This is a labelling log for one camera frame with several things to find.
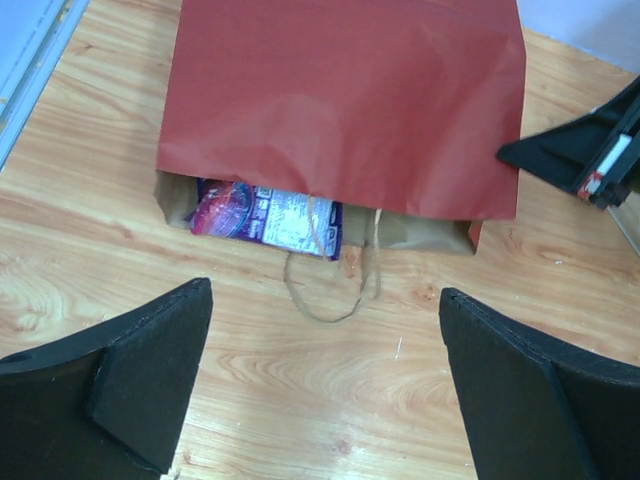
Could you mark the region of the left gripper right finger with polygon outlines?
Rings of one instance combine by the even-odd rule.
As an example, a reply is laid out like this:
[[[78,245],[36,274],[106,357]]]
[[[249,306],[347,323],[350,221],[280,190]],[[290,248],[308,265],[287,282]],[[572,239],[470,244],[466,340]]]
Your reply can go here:
[[[478,478],[638,478],[638,367],[455,288],[439,322]]]

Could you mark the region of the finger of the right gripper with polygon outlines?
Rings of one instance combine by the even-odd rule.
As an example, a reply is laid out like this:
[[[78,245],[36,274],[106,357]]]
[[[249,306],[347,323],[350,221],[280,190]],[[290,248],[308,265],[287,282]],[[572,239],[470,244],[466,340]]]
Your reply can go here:
[[[577,193],[588,164],[635,99],[639,100],[638,79],[573,121],[501,146],[496,158],[566,193]],[[639,190],[639,164],[635,173],[632,192]]]

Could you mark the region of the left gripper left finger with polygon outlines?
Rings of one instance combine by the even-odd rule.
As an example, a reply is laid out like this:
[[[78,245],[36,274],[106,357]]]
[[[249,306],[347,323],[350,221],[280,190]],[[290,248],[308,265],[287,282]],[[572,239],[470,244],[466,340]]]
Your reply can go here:
[[[213,310],[195,278],[110,320],[1,360],[4,479],[169,473]]]

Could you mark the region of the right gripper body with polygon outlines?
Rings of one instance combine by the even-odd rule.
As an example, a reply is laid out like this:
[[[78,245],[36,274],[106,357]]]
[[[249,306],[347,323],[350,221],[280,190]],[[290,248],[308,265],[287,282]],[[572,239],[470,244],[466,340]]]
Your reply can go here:
[[[635,99],[588,164],[577,196],[601,210],[620,207],[633,191],[639,164],[639,100]]]

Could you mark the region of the red paper bag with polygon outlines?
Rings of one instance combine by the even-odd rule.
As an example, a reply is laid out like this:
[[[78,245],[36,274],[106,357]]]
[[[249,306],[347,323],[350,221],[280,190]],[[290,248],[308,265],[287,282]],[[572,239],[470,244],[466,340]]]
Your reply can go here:
[[[207,231],[241,201],[296,201],[241,236],[290,256],[472,254],[516,213],[499,162],[520,134],[526,53],[513,1],[186,1],[156,157],[167,224]]]

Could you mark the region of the purple snack packet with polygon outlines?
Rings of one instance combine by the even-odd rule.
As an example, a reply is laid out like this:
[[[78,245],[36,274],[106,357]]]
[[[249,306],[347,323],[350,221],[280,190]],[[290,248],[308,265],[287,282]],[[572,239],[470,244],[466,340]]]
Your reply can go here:
[[[339,259],[342,204],[326,198],[221,180],[197,181],[197,202],[185,220],[195,235],[264,244]]]

